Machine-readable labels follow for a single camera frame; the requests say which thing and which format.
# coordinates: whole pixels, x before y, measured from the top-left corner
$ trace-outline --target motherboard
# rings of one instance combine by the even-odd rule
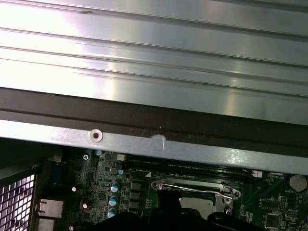
[[[308,231],[305,176],[67,148],[50,188],[65,188],[58,230],[83,230],[123,211],[157,207],[157,190],[181,190],[182,207],[204,219],[224,212],[265,230]]]

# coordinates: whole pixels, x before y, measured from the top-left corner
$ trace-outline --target green circuit board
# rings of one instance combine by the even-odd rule
[[[84,153],[90,159],[84,160]],[[81,185],[64,202],[59,230],[68,230],[74,222],[86,227],[108,219],[110,214],[131,211],[146,215],[157,207],[153,181],[165,178],[224,183],[241,192],[233,201],[232,216],[267,230],[308,230],[308,191],[297,192],[289,185],[292,175],[273,172],[230,169],[140,158],[130,155],[71,149],[53,169],[62,169],[61,180],[51,185]],[[112,192],[112,185],[117,192]],[[91,201],[87,208],[82,203]]]

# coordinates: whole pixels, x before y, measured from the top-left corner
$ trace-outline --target metal side panel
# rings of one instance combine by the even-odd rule
[[[302,0],[0,0],[0,87],[308,125]]]
[[[307,175],[308,158],[0,120],[0,137],[274,172]]]

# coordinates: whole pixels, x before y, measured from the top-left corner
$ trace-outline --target screw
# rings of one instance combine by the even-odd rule
[[[84,154],[82,158],[84,160],[90,160],[91,156],[89,154]]]
[[[229,203],[231,203],[231,200],[228,199],[228,198],[225,198],[225,202],[226,202],[227,204],[229,204]]]
[[[98,129],[93,129],[89,131],[88,139],[93,143],[98,143],[103,139],[103,133]]]

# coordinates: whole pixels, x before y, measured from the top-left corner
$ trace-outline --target metal mesh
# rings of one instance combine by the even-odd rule
[[[28,229],[34,175],[0,188],[0,231]]]

